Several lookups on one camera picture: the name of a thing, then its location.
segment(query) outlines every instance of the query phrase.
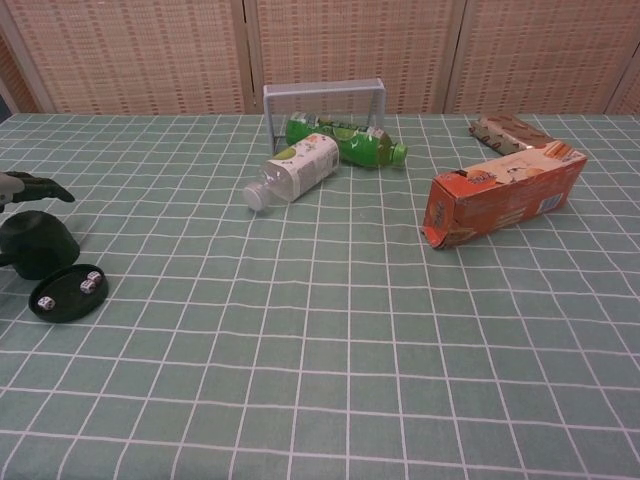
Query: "checkered tablecloth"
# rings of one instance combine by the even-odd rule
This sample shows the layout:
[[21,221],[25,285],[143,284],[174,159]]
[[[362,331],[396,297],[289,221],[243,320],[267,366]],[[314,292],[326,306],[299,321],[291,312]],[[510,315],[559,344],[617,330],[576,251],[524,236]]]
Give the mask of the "checkered tablecloth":
[[523,116],[589,155],[569,204],[455,250],[437,172],[497,156],[464,116],[389,116],[407,168],[341,166],[255,215],[260,116],[18,115],[0,171],[108,275],[50,325],[0,269],[7,479],[640,479],[640,120]]

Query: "green bottle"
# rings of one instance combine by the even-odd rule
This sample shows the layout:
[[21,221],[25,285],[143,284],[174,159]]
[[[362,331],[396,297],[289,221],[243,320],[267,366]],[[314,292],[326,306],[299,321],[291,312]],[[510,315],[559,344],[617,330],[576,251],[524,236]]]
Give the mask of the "green bottle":
[[285,136],[289,145],[312,133],[332,137],[338,143],[340,158],[361,167],[402,167],[407,156],[405,145],[392,143],[389,135],[377,127],[359,127],[300,112],[287,121]]

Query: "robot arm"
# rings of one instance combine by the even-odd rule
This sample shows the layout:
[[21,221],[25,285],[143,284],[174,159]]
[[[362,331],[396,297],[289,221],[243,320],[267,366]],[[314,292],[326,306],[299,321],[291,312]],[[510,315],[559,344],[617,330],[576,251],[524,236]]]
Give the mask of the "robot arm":
[[25,172],[0,172],[0,213],[7,203],[22,203],[43,198],[74,202],[71,193],[49,178],[37,178]]

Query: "snack box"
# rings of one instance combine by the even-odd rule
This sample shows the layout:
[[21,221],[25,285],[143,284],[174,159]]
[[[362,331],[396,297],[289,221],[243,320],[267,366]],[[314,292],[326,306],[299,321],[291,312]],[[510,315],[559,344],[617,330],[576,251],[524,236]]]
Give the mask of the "snack box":
[[554,140],[433,179],[423,233],[435,248],[561,207],[587,157]]
[[469,131],[502,155],[528,150],[554,139],[514,115],[482,115]]

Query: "white plastic bottle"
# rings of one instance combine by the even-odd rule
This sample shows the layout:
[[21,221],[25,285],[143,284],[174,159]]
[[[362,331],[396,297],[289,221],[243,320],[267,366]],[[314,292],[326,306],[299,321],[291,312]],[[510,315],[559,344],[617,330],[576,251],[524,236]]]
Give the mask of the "white plastic bottle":
[[259,177],[244,188],[252,210],[264,210],[272,195],[293,202],[340,166],[338,144],[313,133],[275,155],[262,166]]

